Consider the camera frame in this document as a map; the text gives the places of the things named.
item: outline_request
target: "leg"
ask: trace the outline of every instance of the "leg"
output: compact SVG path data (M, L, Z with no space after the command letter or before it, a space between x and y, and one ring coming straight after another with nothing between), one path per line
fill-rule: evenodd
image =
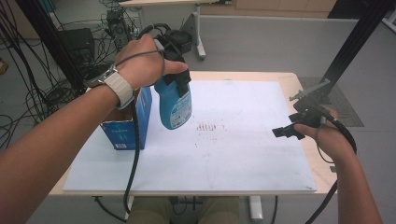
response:
M172 207L167 197L134 197L129 224L169 224Z
M199 224L239 224L238 197L208 197L199 216Z

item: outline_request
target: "floor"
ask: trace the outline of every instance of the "floor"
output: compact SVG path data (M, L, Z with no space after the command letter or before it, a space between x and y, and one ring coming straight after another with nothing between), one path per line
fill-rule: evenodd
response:
M322 77L341 48L355 20L304 20L282 18L210 17L201 19L201 38L207 57L196 50L185 54L190 70L292 72L298 77ZM10 67L0 76L0 114L18 118L25 110L26 90L6 51L0 51ZM367 174L384 223L396 220L396 35L379 24L360 53L338 81L364 127L349 130L358 145L359 157ZM37 80L46 80L36 73ZM30 129L31 120L22 121L13 140ZM323 195L280 195L276 223L303 223L321 203ZM121 198L109 197L104 203L122 215ZM275 197L262 196L264 220L270 223ZM248 218L245 197L240 198L241 223ZM196 212L175 216L175 224L194 223ZM336 198L320 215L317 223L336 223ZM90 197L48 197L28 223L120 223L103 212Z

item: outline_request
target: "watch strap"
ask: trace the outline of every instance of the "watch strap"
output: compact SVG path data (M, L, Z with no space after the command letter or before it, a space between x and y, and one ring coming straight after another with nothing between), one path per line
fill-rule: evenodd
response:
M105 83L119 96L120 103L117 105L118 109L123 109L134 99L134 90L118 72L107 77Z

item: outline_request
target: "finger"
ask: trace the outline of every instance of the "finger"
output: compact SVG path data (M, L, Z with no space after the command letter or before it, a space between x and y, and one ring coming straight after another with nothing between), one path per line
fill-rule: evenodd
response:
M189 67L186 63L171 62L165 60L165 74L178 74L186 71Z
M303 124L294 124L294 130L304 135L310 136L311 138L315 138L318 131L316 128L311 128Z

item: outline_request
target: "desk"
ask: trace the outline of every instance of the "desk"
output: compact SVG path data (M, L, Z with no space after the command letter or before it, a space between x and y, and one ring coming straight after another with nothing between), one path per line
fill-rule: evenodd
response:
M232 80L246 80L246 81L274 81L278 82L281 90L283 91L284 98L287 101L287 105L290 113L294 113L294 109L292 108L292 102L289 102L289 96L294 95L298 90L301 89L301 85L294 74L291 73L243 73L243 72L191 72L192 80L224 80L224 79L232 79ZM318 151L316 149L316 144L313 140L309 138L305 138L301 141L302 146L304 148L304 153L307 157L308 164L311 168L314 179L316 180L317 191L316 193L327 193L330 186L334 182L336 176L330 171L329 165L326 164L318 155ZM58 184L53 188L50 195L121 195L122 190L119 191L68 191L64 190L64 183L68 176L67 171L64 176L60 179ZM153 195L159 195L160 192L155 192ZM213 195L235 195L232 192L212 192ZM258 191L255 192L238 192L237 195L252 195L252 194L261 194Z
M198 54L201 59L204 59L206 57L204 45L202 44L201 37L200 37L200 4L202 3L214 3L217 2L217 0L132 0L132 1L127 1L127 2L120 2L120 6L122 7L142 7L139 9L138 14L139 14L139 20L140 20L140 25L141 29L144 29L148 25L152 24L153 22L162 22L162 23L168 23L166 17L172 17L174 16L173 14L178 14L177 9L174 11L174 13L168 13L165 15L165 18L163 18L163 21L149 21L146 22L145 20L145 14L143 13L144 7L151 7L155 8L156 6L166 6L166 5L172 5L172 7L175 7L175 5L195 5L195 12L192 12L189 16L189 18L185 21L183 27L181 30L191 34L192 36L192 42L196 45L198 49ZM163 9L163 7L157 7L154 9L154 13L161 14L163 11L166 9Z

